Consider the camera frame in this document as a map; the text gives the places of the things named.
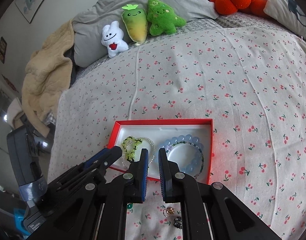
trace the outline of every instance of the bed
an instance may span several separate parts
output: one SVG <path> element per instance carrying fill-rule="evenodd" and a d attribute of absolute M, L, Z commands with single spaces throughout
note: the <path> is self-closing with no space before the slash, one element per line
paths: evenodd
<path fill-rule="evenodd" d="M 48 180 L 107 146 L 116 120 L 206 117 L 211 182 L 282 239 L 298 239 L 306 229 L 306 42 L 272 20 L 197 19 L 79 69 L 59 102 Z M 109 169 L 106 178 L 119 174 Z M 180 213 L 148 181 L 146 202 L 128 207 L 126 239 L 181 239 L 163 215 L 168 206 Z"/>

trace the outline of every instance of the black smile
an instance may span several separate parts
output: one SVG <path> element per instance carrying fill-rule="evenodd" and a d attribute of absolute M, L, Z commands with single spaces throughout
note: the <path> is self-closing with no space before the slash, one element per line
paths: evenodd
<path fill-rule="evenodd" d="M 116 36 L 116 33 L 115 33 L 115 35 L 112 37 L 112 38 L 114 38 Z M 110 39 L 112 39 L 112 38 L 109 38 L 108 40 L 105 40 L 105 41 L 109 41 Z"/>

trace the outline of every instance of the gray pillow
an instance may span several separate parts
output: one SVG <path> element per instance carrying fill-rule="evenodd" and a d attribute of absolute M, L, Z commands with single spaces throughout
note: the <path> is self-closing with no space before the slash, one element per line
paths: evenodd
<path fill-rule="evenodd" d="M 216 19 L 219 15 L 214 9 L 214 3 L 208 0 L 161 0 L 173 7 L 175 13 L 192 21 L 198 18 Z M 138 4 L 138 8 L 148 11 L 148 0 L 99 0 L 92 8 L 79 13 L 74 17 L 72 24 L 75 33 L 74 58 L 80 67 L 88 67 L 108 53 L 101 44 L 102 28 L 113 21 L 120 22 L 124 31 L 124 41 L 131 42 L 122 21 L 122 6 Z"/>

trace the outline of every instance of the small framed picture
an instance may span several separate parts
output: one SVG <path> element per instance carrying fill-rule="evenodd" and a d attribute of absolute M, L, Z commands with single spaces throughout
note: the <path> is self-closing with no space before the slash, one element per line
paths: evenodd
<path fill-rule="evenodd" d="M 7 43 L 3 37 L 0 38 L 0 52 L 5 56 Z"/>
<path fill-rule="evenodd" d="M 44 0 L 15 0 L 15 5 L 20 10 L 25 19 L 31 23 L 38 8 Z"/>
<path fill-rule="evenodd" d="M 5 62 L 5 55 L 2 54 L 2 52 L 0 51 L 0 61 L 4 64 Z"/>

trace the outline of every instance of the metal screw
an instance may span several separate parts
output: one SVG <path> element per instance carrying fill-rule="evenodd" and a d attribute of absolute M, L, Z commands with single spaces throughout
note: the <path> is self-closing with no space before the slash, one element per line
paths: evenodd
<path fill-rule="evenodd" d="M 86 190 L 93 190 L 95 189 L 95 185 L 93 183 L 89 183 L 85 185 Z"/>
<path fill-rule="evenodd" d="M 132 173 L 124 173 L 123 178 L 124 179 L 131 179 L 131 178 L 133 178 L 133 174 Z"/>
<path fill-rule="evenodd" d="M 175 174 L 175 177 L 178 178 L 178 179 L 183 179 L 185 177 L 185 175 L 182 172 L 178 172 L 178 173 Z"/>
<path fill-rule="evenodd" d="M 213 187 L 215 189 L 222 189 L 223 188 L 223 184 L 220 183 L 220 182 L 215 182 L 215 183 L 213 183 Z"/>

